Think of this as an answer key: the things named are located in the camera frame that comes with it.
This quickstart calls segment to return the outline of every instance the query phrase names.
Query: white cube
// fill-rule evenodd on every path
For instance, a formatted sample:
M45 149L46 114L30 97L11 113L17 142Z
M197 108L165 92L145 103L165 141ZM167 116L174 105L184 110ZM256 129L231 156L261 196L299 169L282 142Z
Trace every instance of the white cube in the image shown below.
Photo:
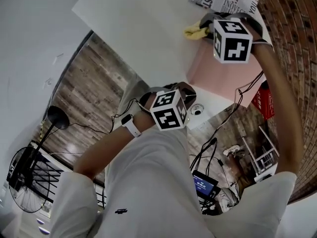
M248 63L253 36L238 19L215 20L213 55L220 63Z
M189 120L178 89L166 93L158 92L150 112L161 131L184 128Z

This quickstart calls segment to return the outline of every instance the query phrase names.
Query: logo on shirt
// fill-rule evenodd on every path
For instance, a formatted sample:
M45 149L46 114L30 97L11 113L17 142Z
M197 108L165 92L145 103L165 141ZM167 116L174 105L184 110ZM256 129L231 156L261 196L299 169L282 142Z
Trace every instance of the logo on shirt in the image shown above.
M122 214L122 213L126 213L127 211L128 211L127 209L118 209L114 213Z

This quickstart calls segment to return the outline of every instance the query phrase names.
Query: pink box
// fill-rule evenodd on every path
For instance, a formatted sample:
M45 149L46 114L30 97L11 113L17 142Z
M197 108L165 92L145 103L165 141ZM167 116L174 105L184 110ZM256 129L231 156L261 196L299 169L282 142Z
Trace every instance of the pink box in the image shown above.
M250 55L249 63L218 62L213 57L213 45L203 40L187 73L187 79L194 86L234 101L235 90L250 83L261 71L261 66L253 55ZM264 76L243 94L242 106L247 107L251 103L263 80Z

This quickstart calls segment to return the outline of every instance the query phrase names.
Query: yellow cloth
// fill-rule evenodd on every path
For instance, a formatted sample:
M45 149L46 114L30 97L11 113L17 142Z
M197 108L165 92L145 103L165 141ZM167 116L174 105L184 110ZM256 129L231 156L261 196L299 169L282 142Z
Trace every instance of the yellow cloth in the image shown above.
M184 36L189 40L199 40L203 37L206 37L209 33L209 28L204 27L202 29L199 28L200 21L192 26L188 26L184 30Z

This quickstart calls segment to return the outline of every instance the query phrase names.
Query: white shirt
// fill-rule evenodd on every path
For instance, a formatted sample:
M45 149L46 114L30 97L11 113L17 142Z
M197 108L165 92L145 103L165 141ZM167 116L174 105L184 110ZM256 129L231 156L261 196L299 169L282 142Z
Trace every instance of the white shirt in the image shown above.
M189 169L186 132L160 132L154 126L107 167L107 201L101 216L92 181L62 173L51 237L274 237L295 180L293 173L279 173L245 189L229 212L202 215ZM126 212L119 214L120 209Z

